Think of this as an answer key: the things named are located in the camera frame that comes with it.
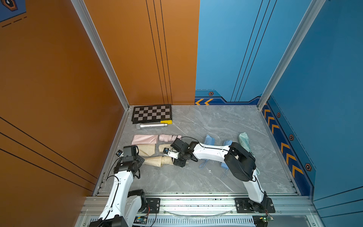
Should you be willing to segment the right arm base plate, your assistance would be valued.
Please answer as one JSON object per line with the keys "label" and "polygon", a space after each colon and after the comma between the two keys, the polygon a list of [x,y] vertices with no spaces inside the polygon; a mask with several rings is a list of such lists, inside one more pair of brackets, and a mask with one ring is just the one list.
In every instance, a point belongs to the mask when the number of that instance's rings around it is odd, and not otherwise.
{"label": "right arm base plate", "polygon": [[271,198],[263,199],[262,203],[257,203],[249,198],[235,198],[237,213],[275,213],[275,206]]}

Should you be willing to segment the pale yellow sleeved umbrella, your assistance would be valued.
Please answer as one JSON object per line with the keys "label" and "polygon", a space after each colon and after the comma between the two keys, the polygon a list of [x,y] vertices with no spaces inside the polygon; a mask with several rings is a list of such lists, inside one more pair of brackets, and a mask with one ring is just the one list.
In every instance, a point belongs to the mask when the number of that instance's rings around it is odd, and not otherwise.
{"label": "pale yellow sleeved umbrella", "polygon": [[161,157],[161,166],[163,165],[173,165],[173,159],[168,156]]}

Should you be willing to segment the light blue sleeved umbrella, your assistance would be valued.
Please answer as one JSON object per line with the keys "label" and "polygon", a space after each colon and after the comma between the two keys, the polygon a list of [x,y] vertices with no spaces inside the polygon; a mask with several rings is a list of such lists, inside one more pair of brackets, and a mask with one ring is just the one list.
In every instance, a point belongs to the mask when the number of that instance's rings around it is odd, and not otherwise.
{"label": "light blue sleeved umbrella", "polygon": [[[207,135],[205,140],[204,140],[204,144],[214,146],[215,139],[212,138],[211,136]],[[208,162],[208,159],[204,159],[203,162],[200,164],[199,169],[204,168],[204,166],[207,164],[207,162]]]}

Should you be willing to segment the pale yellow umbrella sleeve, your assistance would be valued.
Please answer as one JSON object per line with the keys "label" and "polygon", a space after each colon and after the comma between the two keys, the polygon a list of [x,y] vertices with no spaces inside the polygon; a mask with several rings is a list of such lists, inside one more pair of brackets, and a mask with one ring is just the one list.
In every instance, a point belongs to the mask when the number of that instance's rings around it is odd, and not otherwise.
{"label": "pale yellow umbrella sleeve", "polygon": [[158,156],[158,157],[145,158],[145,161],[143,164],[148,165],[148,166],[161,167],[163,165],[163,157]]}

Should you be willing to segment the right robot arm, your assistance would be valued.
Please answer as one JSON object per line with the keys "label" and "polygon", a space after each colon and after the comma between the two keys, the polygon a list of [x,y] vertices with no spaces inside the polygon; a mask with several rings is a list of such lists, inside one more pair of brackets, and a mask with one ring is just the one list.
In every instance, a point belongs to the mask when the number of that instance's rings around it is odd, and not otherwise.
{"label": "right robot arm", "polygon": [[257,175],[255,157],[240,144],[233,142],[229,146],[214,146],[202,144],[199,141],[186,143],[177,138],[170,148],[163,153],[172,158],[173,164],[184,167],[188,160],[213,160],[227,165],[232,175],[243,182],[248,193],[248,199],[235,199],[239,213],[275,213],[272,199],[262,188]]}

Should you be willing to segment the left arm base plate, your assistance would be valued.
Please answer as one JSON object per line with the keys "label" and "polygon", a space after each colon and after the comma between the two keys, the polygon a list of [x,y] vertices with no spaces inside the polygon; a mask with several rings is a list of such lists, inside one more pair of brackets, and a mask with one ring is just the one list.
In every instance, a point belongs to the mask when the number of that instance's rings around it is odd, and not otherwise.
{"label": "left arm base plate", "polygon": [[160,210],[160,198],[141,198],[141,196],[130,196],[124,204],[124,214],[135,211],[136,214],[158,214]]}

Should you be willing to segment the cream umbrella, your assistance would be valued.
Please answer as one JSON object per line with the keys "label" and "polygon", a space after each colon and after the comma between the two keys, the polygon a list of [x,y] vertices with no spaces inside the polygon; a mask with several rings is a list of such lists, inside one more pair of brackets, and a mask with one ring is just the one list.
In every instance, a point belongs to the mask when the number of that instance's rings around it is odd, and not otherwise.
{"label": "cream umbrella", "polygon": [[171,149],[171,144],[159,144],[158,146],[160,153],[163,153],[165,148]]}

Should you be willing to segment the cream umbrella sleeve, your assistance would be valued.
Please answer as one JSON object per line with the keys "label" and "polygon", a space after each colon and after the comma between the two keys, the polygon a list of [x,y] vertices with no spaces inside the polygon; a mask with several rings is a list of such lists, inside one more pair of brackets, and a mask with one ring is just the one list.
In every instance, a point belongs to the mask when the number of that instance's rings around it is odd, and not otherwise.
{"label": "cream umbrella sleeve", "polygon": [[137,147],[139,149],[139,155],[142,157],[151,157],[155,154],[155,144],[143,144],[137,145]]}

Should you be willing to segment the pink umbrella sleeve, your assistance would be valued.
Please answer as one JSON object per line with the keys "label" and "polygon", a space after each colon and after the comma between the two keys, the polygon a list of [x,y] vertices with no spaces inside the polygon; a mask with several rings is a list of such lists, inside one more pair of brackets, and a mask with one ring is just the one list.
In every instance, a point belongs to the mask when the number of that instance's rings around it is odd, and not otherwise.
{"label": "pink umbrella sleeve", "polygon": [[132,145],[157,144],[158,135],[134,135]]}

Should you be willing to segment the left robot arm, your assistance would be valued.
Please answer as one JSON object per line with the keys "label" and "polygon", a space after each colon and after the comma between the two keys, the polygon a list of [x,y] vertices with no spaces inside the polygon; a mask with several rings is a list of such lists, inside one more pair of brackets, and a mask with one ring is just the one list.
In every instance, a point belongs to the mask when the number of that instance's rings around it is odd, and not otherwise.
{"label": "left robot arm", "polygon": [[148,209],[145,193],[142,189],[131,191],[134,178],[140,178],[140,167],[145,160],[139,156],[124,156],[117,163],[112,189],[97,221],[91,227],[132,227],[136,215]]}

